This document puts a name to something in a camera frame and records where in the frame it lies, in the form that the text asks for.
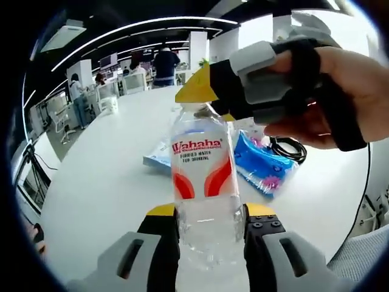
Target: blue package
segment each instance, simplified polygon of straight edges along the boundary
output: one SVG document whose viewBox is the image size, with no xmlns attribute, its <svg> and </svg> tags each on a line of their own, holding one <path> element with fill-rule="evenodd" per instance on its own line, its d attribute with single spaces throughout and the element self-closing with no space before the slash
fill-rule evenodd
<svg viewBox="0 0 389 292">
<path fill-rule="evenodd" d="M 242 131 L 234 154 L 237 172 L 268 198 L 274 197 L 288 173 L 297 167 L 295 161 L 255 145 Z"/>
</svg>

